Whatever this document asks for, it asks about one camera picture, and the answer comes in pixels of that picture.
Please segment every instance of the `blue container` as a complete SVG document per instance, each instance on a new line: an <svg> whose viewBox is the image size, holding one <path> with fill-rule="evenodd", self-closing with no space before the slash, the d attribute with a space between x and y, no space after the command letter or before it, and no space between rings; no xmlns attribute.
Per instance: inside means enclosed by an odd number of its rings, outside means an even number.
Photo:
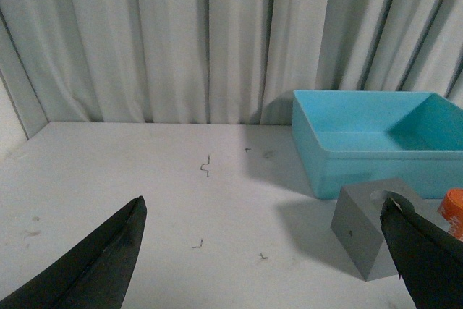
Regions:
<svg viewBox="0 0 463 309"><path fill-rule="evenodd" d="M390 177L423 198L463 187L463 110L435 93L296 90L292 134L318 198Z"/></svg>

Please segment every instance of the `orange cup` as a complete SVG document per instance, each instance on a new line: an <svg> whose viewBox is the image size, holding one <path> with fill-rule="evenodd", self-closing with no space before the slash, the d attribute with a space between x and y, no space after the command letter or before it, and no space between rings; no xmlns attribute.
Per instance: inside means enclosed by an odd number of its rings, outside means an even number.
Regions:
<svg viewBox="0 0 463 309"><path fill-rule="evenodd" d="M463 189L450 189L438 212L450 223L449 234L463 242Z"/></svg>

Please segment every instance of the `white curtain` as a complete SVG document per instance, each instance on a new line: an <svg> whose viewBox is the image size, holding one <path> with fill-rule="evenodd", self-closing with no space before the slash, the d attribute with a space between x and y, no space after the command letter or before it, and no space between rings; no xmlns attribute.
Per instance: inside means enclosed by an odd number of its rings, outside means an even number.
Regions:
<svg viewBox="0 0 463 309"><path fill-rule="evenodd" d="M30 134L45 117L289 124L294 89L430 90L463 106L463 0L0 0L0 10L1 48L20 62L5 69L0 54L0 72Z"/></svg>

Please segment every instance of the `gray block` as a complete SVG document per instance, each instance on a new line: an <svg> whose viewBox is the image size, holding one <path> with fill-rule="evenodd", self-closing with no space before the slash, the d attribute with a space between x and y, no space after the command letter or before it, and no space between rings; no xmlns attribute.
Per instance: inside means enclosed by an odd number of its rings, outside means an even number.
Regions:
<svg viewBox="0 0 463 309"><path fill-rule="evenodd" d="M365 281L397 274L381 231L384 191L404 196L415 211L447 231L449 223L425 203L402 179L361 182L341 188L331 229L356 265Z"/></svg>

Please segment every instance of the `white wall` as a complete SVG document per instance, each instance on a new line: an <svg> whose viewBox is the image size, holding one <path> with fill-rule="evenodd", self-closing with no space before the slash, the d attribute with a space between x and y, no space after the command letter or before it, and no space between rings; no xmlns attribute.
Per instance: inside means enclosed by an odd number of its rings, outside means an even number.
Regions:
<svg viewBox="0 0 463 309"><path fill-rule="evenodd" d="M20 121L0 80L0 162L26 142Z"/></svg>

